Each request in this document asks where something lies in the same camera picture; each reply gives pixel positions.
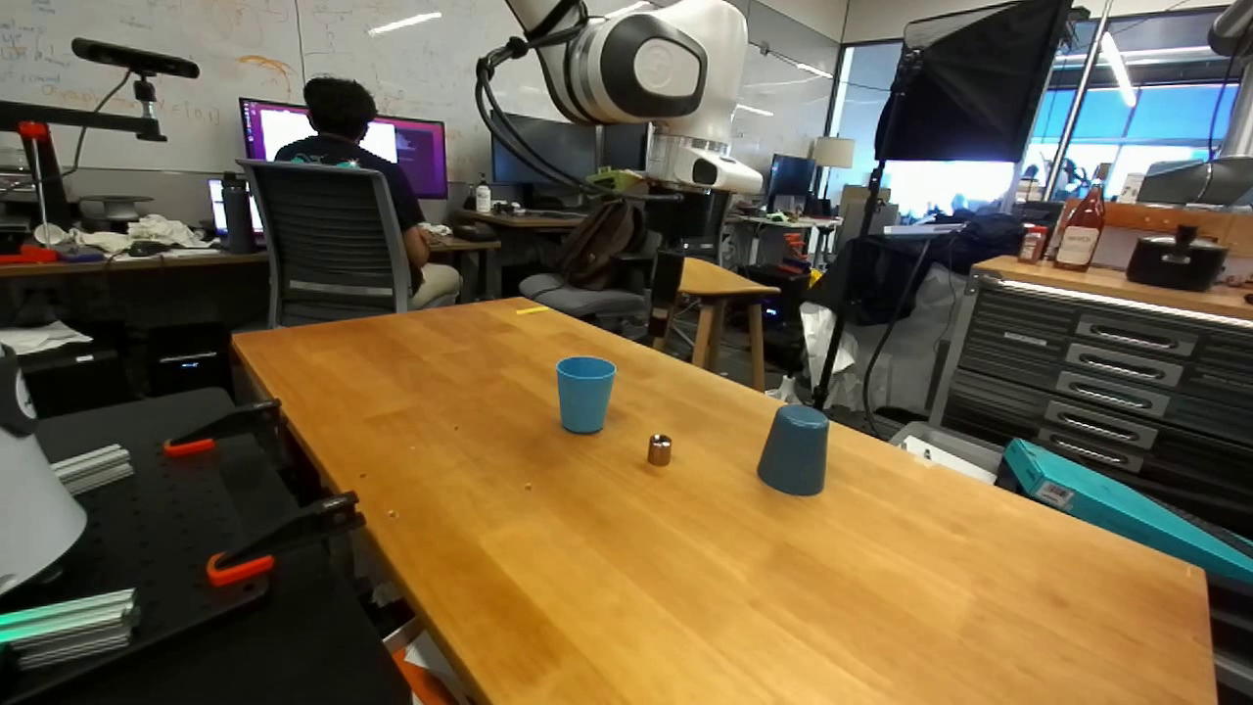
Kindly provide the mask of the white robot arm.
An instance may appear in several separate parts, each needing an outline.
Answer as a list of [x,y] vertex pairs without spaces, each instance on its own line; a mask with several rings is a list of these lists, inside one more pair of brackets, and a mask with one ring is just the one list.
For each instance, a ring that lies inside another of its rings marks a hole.
[[764,178],[732,151],[732,114],[749,63],[749,21],[732,0],[632,0],[590,16],[589,0],[507,0],[517,34],[475,63],[475,101],[494,138],[533,170],[561,178],[522,146],[494,99],[508,60],[535,55],[543,91],[568,121],[649,125],[655,179],[755,196]]

